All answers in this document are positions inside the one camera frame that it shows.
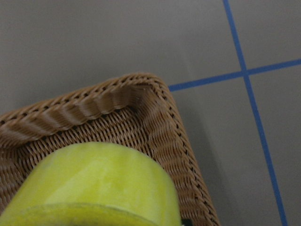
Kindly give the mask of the yellow tape roll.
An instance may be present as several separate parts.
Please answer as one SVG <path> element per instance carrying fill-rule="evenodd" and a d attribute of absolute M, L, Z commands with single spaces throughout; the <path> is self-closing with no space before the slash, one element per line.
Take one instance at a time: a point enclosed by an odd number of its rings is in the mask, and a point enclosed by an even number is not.
<path fill-rule="evenodd" d="M 3 226 L 179 226 L 170 176 L 149 156 L 90 142 L 40 161 L 0 217 Z"/>

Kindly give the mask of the brown wicker basket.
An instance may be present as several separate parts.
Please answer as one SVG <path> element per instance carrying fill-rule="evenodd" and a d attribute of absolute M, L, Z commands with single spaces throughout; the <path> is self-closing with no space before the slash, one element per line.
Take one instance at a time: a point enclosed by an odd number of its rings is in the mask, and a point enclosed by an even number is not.
<path fill-rule="evenodd" d="M 47 154 L 89 141 L 150 156 L 173 179 L 183 219 L 195 226 L 220 224 L 173 96 L 150 73 L 127 74 L 3 114 L 0 209 Z"/>

